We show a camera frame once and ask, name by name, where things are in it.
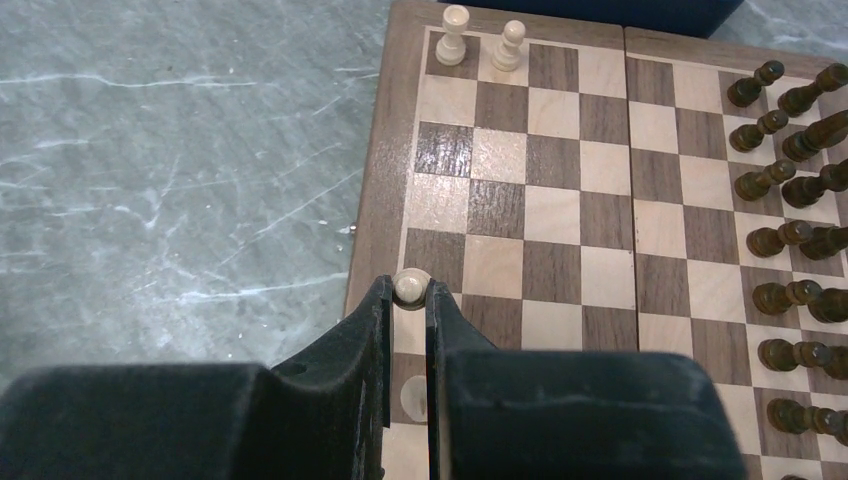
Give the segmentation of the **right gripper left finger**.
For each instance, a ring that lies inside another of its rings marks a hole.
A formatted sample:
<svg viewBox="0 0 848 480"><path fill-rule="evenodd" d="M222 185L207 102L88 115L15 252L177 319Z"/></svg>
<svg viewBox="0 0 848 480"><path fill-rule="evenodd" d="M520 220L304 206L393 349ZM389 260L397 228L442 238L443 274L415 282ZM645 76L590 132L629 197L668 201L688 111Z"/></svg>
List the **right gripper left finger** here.
<svg viewBox="0 0 848 480"><path fill-rule="evenodd" d="M5 479L379 479L392 286L289 359L66 365L1 398Z"/></svg>

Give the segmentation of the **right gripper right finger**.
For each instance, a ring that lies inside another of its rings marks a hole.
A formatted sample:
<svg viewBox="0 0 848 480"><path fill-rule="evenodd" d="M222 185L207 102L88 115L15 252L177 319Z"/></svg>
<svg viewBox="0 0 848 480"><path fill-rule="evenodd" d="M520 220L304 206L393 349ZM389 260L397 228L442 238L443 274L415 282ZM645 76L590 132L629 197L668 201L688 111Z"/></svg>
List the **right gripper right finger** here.
<svg viewBox="0 0 848 480"><path fill-rule="evenodd" d="M504 350L426 290L433 479L744 479L716 388L662 352Z"/></svg>

